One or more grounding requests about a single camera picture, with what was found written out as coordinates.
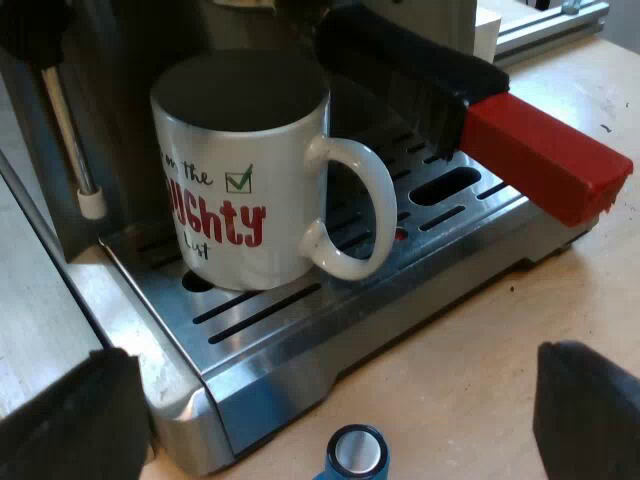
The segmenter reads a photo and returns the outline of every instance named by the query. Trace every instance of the green checkmark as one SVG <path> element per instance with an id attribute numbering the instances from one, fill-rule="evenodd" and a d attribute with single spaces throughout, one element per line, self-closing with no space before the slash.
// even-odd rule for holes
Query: green checkmark
<path id="1" fill-rule="evenodd" d="M 244 185 L 251 178 L 252 171 L 253 171 L 253 163 L 249 165 L 249 168 L 247 168 L 247 171 L 242 174 L 242 178 L 240 178 L 239 182 L 236 182 L 233 179 L 233 177 L 229 176 L 229 174 L 227 174 L 227 182 L 233 185 L 236 190 L 242 190 L 242 187 L 244 187 Z"/>

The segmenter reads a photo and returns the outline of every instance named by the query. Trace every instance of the wooden countertop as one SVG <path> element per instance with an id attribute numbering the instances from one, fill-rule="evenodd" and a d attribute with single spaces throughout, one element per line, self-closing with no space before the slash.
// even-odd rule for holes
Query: wooden countertop
<path id="1" fill-rule="evenodd" d="M 592 38 L 512 73 L 516 95 L 640 161 L 640 56 Z M 639 187 L 632 176 L 573 248 L 495 281 L 371 360 L 212 478 L 311 478 L 331 434 L 349 423 L 384 432 L 394 479 L 545 478 L 531 429 L 538 345 L 581 340 L 640 374 Z M 142 474 L 186 478 L 162 450 Z"/>

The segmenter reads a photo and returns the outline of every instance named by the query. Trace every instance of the black plastic part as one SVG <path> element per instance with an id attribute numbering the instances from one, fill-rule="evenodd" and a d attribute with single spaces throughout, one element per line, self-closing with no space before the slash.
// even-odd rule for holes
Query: black plastic part
<path id="1" fill-rule="evenodd" d="M 536 0 L 536 8 L 538 10 L 549 10 L 551 0 Z"/>
<path id="2" fill-rule="evenodd" d="M 317 27 L 318 60 L 388 102 L 441 156 L 457 148 L 469 105 L 509 89 L 492 64 L 424 39 L 363 5 Z"/>
<path id="3" fill-rule="evenodd" d="M 378 441 L 378 444 L 380 445 L 380 460 L 370 472 L 350 472 L 346 470 L 336 458 L 336 446 L 338 445 L 338 440 L 349 432 L 367 432 Z M 385 442 L 382 434 L 371 425 L 346 425 L 332 435 L 327 445 L 327 458 L 329 459 L 329 463 L 331 463 L 331 467 L 345 478 L 357 478 L 362 480 L 375 478 L 375 476 L 378 475 L 387 464 L 388 457 L 389 448 L 387 447 L 387 442 Z"/>
<path id="4" fill-rule="evenodd" d="M 102 350 L 0 422 L 0 480 L 137 480 L 148 445 L 138 359 Z"/>
<path id="5" fill-rule="evenodd" d="M 0 46 L 45 70 L 62 62 L 62 34 L 70 20 L 64 0 L 5 0 L 0 4 Z"/>
<path id="6" fill-rule="evenodd" d="M 538 350 L 533 430 L 550 480 L 640 478 L 640 381 L 579 342 Z"/>

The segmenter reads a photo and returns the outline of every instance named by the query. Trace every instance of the stainless steel drip tray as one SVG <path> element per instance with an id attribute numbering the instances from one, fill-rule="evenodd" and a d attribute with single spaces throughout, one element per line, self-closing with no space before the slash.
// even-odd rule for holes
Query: stainless steel drip tray
<path id="1" fill-rule="evenodd" d="M 377 151 L 396 187 L 397 240 L 362 282 L 314 269 L 274 290 L 231 292 L 189 271 L 172 225 L 102 242 L 207 386 L 235 454 L 324 398 L 341 371 L 595 223 L 566 228 L 468 156 L 446 161 L 411 134 L 387 138 Z M 327 225 L 336 245 L 366 258 L 375 237 L 370 200 L 343 175 L 330 175 Z"/>

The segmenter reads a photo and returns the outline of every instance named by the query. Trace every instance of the blue object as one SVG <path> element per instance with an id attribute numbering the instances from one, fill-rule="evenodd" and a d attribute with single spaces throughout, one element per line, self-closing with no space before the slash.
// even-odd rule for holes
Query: blue object
<path id="1" fill-rule="evenodd" d="M 386 480 L 391 450 L 382 434 L 370 425 L 347 425 L 327 445 L 325 470 L 314 480 Z"/>

